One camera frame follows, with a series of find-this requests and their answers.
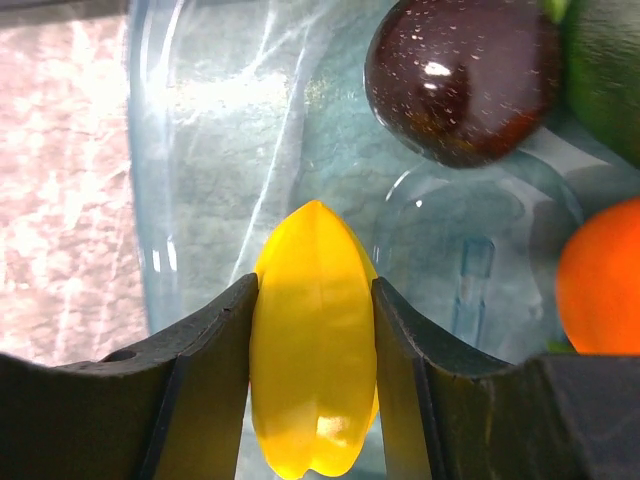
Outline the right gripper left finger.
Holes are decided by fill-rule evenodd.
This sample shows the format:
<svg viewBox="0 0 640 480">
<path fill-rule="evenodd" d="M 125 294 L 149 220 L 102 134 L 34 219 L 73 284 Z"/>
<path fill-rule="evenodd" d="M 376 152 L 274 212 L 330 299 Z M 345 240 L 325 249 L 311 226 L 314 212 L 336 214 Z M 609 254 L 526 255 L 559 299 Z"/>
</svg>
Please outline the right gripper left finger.
<svg viewBox="0 0 640 480">
<path fill-rule="evenodd" d="M 257 278 L 104 359 L 1 358 L 5 479 L 231 479 Z"/>
</svg>

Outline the yellow starfruit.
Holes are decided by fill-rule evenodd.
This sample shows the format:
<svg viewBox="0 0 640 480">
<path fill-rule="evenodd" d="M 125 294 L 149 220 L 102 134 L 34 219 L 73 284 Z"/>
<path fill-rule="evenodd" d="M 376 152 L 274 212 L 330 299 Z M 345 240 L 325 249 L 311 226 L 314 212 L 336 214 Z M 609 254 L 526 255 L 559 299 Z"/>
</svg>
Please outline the yellow starfruit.
<svg viewBox="0 0 640 480">
<path fill-rule="evenodd" d="M 375 269 L 346 223 L 313 200 L 276 228 L 255 272 L 250 383 L 260 448 L 283 479 L 339 477 L 378 412 Z"/>
</svg>

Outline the orange fruit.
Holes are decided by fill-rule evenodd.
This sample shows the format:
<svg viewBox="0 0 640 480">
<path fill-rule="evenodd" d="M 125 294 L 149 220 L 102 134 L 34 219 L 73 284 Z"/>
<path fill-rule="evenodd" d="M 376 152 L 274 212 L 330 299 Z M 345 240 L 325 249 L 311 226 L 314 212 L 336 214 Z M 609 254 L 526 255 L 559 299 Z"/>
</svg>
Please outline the orange fruit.
<svg viewBox="0 0 640 480">
<path fill-rule="evenodd" d="M 581 354 L 639 353 L 639 198 L 591 217 L 566 243 L 556 303 Z"/>
</svg>

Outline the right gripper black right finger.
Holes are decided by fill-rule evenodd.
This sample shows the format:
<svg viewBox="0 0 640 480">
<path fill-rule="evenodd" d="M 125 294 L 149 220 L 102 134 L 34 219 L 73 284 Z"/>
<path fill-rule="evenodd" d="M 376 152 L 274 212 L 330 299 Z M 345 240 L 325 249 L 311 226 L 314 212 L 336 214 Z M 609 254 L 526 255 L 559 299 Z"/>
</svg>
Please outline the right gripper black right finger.
<svg viewBox="0 0 640 480">
<path fill-rule="evenodd" d="M 391 479 L 635 479 L 639 360 L 546 354 L 511 365 L 373 282 Z"/>
</svg>

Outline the green avocado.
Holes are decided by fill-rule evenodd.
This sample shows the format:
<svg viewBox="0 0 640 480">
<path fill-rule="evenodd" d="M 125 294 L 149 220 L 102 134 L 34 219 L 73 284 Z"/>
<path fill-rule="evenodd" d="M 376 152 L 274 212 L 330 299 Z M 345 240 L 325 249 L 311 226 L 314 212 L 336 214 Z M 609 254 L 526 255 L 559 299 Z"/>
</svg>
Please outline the green avocado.
<svg viewBox="0 0 640 480">
<path fill-rule="evenodd" d="M 547 126 L 639 167 L 639 3 L 541 1 L 560 32 L 560 99 Z"/>
</svg>

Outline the dark purple passion fruit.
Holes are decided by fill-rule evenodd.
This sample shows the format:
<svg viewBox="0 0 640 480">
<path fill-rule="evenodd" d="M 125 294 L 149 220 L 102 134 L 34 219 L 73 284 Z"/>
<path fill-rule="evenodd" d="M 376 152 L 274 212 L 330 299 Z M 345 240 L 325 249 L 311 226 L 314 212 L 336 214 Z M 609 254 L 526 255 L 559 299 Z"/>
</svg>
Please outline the dark purple passion fruit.
<svg viewBox="0 0 640 480">
<path fill-rule="evenodd" d="M 553 107 L 560 79 L 559 31 L 536 1 L 400 1 L 364 65 L 378 121 L 453 168 L 513 151 Z"/>
</svg>

